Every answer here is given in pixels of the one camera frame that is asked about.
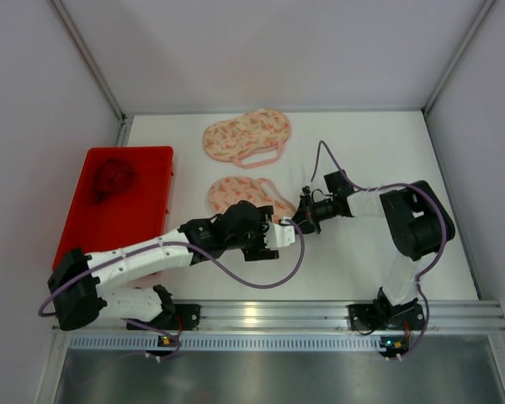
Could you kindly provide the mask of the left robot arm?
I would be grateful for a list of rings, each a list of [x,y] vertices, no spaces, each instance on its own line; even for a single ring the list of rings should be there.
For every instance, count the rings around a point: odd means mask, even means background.
[[[98,318],[126,318],[141,323],[170,316],[173,303],[156,285],[133,289],[129,283],[170,268],[187,268],[229,250],[246,261],[276,259],[295,242],[293,228],[272,220],[271,206],[241,201],[225,213],[193,219],[151,240],[107,252],[67,252],[48,280],[59,327],[72,331]]]

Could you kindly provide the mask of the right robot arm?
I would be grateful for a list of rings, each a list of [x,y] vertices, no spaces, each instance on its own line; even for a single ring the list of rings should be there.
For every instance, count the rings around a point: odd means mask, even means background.
[[[343,173],[324,177],[328,194],[316,201],[304,187],[293,216],[305,234],[320,233],[321,223],[337,216],[379,217],[386,221],[396,248],[391,273],[370,303],[348,308],[350,327],[362,335],[379,330],[421,331],[427,310],[418,301],[418,285],[424,258],[434,255],[436,264],[447,242],[455,236],[454,222],[425,181],[395,184],[377,189],[358,189]]]

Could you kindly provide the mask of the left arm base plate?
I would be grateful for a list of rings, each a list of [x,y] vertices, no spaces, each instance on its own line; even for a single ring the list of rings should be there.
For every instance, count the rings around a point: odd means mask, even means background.
[[[201,305],[165,305],[162,312],[150,322],[139,322],[164,331],[192,331],[199,325]]]

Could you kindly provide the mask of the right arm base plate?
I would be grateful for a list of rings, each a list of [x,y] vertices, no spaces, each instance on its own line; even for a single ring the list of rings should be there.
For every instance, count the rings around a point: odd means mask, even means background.
[[[370,335],[376,331],[421,331],[425,315],[417,300],[392,306],[386,300],[352,304],[348,307],[349,325],[352,331]]]

